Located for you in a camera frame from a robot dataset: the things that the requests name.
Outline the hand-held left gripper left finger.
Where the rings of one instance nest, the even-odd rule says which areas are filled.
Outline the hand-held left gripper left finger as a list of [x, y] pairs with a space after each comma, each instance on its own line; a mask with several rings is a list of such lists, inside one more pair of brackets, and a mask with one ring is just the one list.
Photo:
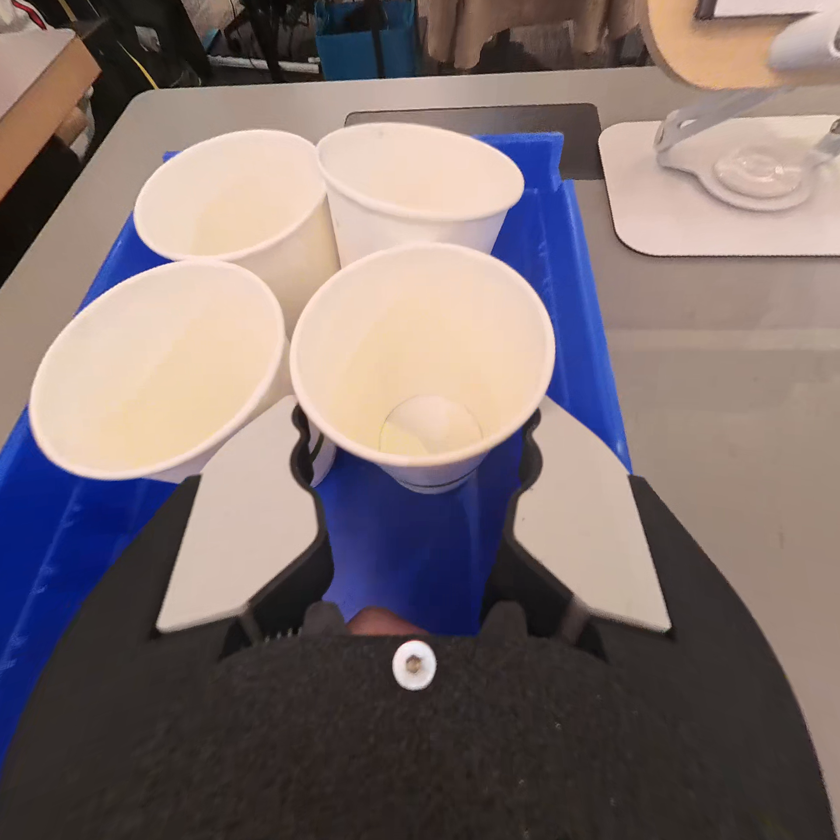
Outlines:
[[301, 629], [333, 580], [317, 488], [334, 457], [293, 395], [231, 437], [198, 478], [156, 630], [234, 619], [258, 642]]

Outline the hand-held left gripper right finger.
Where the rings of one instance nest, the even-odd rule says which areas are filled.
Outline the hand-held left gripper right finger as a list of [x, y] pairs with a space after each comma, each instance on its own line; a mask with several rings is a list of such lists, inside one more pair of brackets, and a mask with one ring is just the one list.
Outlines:
[[673, 624], [621, 459], [560, 405], [541, 402], [522, 429], [518, 475], [482, 617], [513, 602], [535, 637], [580, 642], [594, 620], [668, 634]]

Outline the blue plastic bin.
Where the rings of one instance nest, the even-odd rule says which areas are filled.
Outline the blue plastic bin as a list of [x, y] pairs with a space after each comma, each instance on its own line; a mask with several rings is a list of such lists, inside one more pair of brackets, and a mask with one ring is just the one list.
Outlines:
[[[561, 133], [480, 134], [511, 157], [525, 191], [492, 255], [546, 307], [556, 358], [549, 397], [632, 470], [581, 211], [560, 175]], [[477, 630], [481, 597], [519, 486], [522, 436], [494, 449], [461, 488], [421, 497], [340, 454], [317, 489], [342, 613], [391, 609], [444, 635]], [[22, 413], [2, 450], [1, 754], [42, 669], [83, 601], [165, 504], [172, 484], [82, 479], [43, 456]]]

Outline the white paper cup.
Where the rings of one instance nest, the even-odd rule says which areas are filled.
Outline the white paper cup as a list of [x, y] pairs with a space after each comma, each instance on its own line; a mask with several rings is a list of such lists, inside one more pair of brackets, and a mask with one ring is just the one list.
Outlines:
[[316, 153], [342, 268], [412, 244], [489, 255], [525, 189], [518, 165], [492, 145], [419, 124], [337, 129]]
[[530, 419], [555, 363], [537, 291], [458, 245], [389, 248], [342, 268], [290, 343], [293, 391], [338, 448], [442, 495]]
[[28, 400], [40, 452], [92, 480], [198, 474], [292, 395], [290, 332], [249, 269], [176, 261], [101, 294], [59, 333]]
[[289, 340], [340, 270], [316, 146], [294, 133], [243, 130], [177, 152], [141, 188], [133, 222], [159, 256], [256, 274], [278, 300]]

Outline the instruction sheet on tablet stand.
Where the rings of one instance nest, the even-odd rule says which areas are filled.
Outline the instruction sheet on tablet stand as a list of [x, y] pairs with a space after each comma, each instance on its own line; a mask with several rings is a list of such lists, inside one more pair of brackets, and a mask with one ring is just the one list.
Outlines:
[[776, 95], [838, 81], [838, 2], [819, 14], [699, 21], [645, 2], [651, 57], [707, 95], [621, 122], [598, 149], [616, 235], [653, 257], [838, 257], [838, 115], [756, 117]]

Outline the blue fabric bag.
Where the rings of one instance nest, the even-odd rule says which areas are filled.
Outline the blue fabric bag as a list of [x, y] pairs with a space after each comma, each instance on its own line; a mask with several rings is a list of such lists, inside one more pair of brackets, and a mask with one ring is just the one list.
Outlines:
[[415, 1], [314, 5], [316, 47], [327, 81], [417, 77], [421, 69]]

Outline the grey side table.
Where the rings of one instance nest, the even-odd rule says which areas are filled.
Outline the grey side table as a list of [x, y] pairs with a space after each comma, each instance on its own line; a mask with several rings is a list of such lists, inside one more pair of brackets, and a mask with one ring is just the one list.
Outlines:
[[1, 197], [100, 76], [71, 29], [1, 36]]

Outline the beige hanging coat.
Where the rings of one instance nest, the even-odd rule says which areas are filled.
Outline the beige hanging coat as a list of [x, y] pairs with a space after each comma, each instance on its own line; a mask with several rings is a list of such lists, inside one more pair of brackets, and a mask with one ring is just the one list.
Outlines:
[[638, 1], [419, 1], [423, 72], [643, 65]]

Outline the printed instruction sheet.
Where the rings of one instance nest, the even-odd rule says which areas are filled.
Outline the printed instruction sheet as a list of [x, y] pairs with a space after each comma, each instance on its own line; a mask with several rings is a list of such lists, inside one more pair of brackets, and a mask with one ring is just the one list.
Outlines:
[[699, 21], [801, 17], [825, 12], [834, 4], [834, 1], [698, 1], [694, 17]]

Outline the white red printed garment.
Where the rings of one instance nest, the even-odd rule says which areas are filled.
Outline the white red printed garment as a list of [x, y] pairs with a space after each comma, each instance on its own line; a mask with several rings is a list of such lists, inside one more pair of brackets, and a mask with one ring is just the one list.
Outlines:
[[1, 34], [16, 34], [29, 30], [50, 30], [37, 7], [27, 1], [1, 1]]

